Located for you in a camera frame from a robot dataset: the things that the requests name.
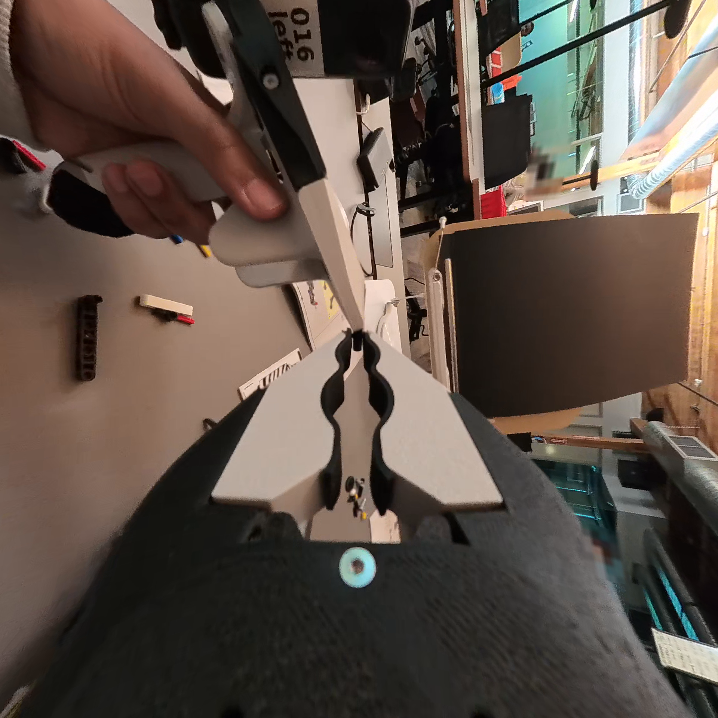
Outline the lego instruction booklet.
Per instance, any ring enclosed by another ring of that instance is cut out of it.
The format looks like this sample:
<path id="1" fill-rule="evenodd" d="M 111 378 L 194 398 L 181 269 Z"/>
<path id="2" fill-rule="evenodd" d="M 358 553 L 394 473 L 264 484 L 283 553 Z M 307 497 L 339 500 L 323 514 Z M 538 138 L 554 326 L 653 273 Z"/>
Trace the lego instruction booklet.
<path id="1" fill-rule="evenodd" d="M 311 350 L 348 331 L 350 326 L 325 280 L 291 284 Z"/>

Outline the zebra striped sticker sheet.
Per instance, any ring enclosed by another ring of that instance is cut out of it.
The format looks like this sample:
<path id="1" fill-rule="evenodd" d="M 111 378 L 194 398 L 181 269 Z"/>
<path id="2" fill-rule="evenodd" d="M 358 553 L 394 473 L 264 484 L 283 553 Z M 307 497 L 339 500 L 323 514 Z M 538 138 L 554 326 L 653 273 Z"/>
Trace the zebra striped sticker sheet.
<path id="1" fill-rule="evenodd" d="M 256 390 L 265 390 L 268 386 L 280 378 L 284 373 L 290 370 L 301 361 L 301 352 L 296 348 L 284 355 L 281 359 L 270 364 L 264 370 L 256 373 L 251 379 L 243 383 L 238 389 L 240 401 L 245 401 Z"/>

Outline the white metal post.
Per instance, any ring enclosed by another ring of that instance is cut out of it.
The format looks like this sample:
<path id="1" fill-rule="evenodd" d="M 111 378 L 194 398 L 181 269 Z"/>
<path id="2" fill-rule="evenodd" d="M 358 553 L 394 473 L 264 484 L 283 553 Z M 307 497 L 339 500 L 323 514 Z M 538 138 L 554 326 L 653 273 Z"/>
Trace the white metal post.
<path id="1" fill-rule="evenodd" d="M 435 267 L 429 269 L 425 274 L 425 299 L 432 376 L 446 390 L 451 390 L 452 382 L 444 328 L 444 284 L 442 273 Z"/>

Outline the person's left hand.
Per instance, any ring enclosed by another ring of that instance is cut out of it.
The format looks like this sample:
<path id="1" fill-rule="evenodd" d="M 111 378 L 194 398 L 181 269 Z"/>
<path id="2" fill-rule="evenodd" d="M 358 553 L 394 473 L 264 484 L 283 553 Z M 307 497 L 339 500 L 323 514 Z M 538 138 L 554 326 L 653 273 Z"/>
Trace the person's left hand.
<path id="1" fill-rule="evenodd" d="M 274 220 L 286 201 L 220 103 L 107 1 L 14 1 L 13 74 L 32 148 L 63 158 L 169 139 L 234 205 Z"/>

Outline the black hanging bag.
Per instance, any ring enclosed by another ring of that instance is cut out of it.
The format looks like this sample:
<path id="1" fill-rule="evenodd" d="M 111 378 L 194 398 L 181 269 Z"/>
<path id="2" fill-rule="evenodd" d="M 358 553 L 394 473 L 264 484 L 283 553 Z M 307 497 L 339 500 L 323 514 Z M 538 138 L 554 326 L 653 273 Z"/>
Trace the black hanging bag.
<path id="1" fill-rule="evenodd" d="M 521 175 L 531 156 L 532 95 L 516 95 L 482 109 L 485 188 Z"/>

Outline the white lego beam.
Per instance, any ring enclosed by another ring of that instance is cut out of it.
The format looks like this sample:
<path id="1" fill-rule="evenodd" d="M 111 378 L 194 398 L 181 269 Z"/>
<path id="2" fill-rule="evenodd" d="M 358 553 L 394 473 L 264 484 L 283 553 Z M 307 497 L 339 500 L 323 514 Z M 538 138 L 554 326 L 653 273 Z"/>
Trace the white lego beam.
<path id="1" fill-rule="evenodd" d="M 175 314 L 183 315 L 185 317 L 193 317 L 193 307 L 191 305 L 150 294 L 141 294 L 138 296 L 138 304 L 140 307 L 149 310 L 174 312 Z"/>

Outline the black divider panel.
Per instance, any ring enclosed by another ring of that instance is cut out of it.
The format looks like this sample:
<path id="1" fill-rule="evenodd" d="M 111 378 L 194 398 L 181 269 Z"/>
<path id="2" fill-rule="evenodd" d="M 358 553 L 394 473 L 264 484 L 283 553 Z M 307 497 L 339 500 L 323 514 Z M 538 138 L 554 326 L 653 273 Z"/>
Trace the black divider panel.
<path id="1" fill-rule="evenodd" d="M 699 214 L 557 211 L 448 224 L 449 387 L 485 418 L 573 411 L 686 381 Z"/>

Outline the black office chair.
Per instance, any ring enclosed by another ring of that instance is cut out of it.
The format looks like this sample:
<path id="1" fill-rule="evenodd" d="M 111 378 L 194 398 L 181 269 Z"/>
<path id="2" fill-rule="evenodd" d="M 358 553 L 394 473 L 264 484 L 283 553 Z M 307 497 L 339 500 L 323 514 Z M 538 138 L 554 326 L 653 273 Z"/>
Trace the black office chair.
<path id="1" fill-rule="evenodd" d="M 449 98 L 434 94 L 418 116 L 418 66 L 415 58 L 404 61 L 399 75 L 390 82 L 390 120 L 396 173 L 408 171 L 415 162 L 423 162 L 430 174 L 462 171 L 459 119 Z"/>

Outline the person's left forearm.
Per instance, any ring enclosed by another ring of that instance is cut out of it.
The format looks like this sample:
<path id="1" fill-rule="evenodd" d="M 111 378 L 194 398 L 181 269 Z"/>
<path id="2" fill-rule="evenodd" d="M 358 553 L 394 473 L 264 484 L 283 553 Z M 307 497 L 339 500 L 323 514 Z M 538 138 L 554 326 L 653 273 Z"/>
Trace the person's left forearm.
<path id="1" fill-rule="evenodd" d="M 13 74 L 10 31 L 13 1 L 1 1 L 1 135 L 9 139 L 32 139 L 27 113 Z"/>

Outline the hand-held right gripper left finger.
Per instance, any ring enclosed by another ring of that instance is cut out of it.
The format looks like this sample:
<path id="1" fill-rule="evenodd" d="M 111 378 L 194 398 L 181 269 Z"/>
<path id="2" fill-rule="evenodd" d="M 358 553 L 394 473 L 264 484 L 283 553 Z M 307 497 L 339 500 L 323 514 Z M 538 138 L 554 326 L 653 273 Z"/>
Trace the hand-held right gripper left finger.
<path id="1" fill-rule="evenodd" d="M 312 536 L 315 516 L 343 496 L 353 452 L 352 354 L 346 330 L 268 386 L 212 489 L 216 503 L 285 513 Z"/>

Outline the long black lego beam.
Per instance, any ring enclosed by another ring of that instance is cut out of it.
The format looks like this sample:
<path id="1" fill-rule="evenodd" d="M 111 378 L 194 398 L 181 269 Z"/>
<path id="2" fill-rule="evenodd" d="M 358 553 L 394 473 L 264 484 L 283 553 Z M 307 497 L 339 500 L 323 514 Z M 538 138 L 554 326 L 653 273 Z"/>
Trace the long black lego beam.
<path id="1" fill-rule="evenodd" d="M 98 363 L 98 306 L 103 297 L 87 294 L 76 300 L 75 371 L 80 382 L 93 381 Z"/>

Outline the black power adapter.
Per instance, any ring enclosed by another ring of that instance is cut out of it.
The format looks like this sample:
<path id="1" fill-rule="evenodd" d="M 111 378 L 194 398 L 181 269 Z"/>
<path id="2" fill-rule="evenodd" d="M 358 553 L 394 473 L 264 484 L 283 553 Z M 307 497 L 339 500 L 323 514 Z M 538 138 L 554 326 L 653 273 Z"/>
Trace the black power adapter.
<path id="1" fill-rule="evenodd" d="M 369 131 L 362 140 L 356 164 L 367 193 L 377 190 L 393 163 L 393 152 L 383 127 Z"/>

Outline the silver duct pipe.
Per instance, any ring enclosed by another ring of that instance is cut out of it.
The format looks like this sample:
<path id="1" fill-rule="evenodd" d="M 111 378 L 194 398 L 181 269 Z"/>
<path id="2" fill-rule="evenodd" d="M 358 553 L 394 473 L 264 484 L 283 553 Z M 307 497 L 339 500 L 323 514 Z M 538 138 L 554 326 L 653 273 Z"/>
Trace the silver duct pipe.
<path id="1" fill-rule="evenodd" d="M 620 177 L 621 199 L 642 203 L 716 142 L 715 112 L 667 127 L 646 121 L 625 152 L 631 171 Z"/>

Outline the white paper label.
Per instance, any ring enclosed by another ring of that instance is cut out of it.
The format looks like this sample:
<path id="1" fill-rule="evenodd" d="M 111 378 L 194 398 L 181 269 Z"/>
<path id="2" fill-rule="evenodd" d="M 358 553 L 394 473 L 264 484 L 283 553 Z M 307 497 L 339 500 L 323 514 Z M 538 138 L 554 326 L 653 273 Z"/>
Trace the white paper label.
<path id="1" fill-rule="evenodd" d="M 717 686 L 717 648 L 652 628 L 663 668 Z"/>

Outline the grey closed laptop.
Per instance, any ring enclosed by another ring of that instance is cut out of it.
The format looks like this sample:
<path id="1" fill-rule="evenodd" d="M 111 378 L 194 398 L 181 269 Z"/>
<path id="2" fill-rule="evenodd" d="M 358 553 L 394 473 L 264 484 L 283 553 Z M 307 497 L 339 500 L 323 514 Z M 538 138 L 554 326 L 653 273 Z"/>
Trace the grey closed laptop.
<path id="1" fill-rule="evenodd" d="M 373 209 L 371 217 L 371 246 L 375 265 L 386 268 L 393 267 L 393 249 L 390 229 L 388 177 L 385 176 L 381 186 L 368 193 L 368 204 Z"/>

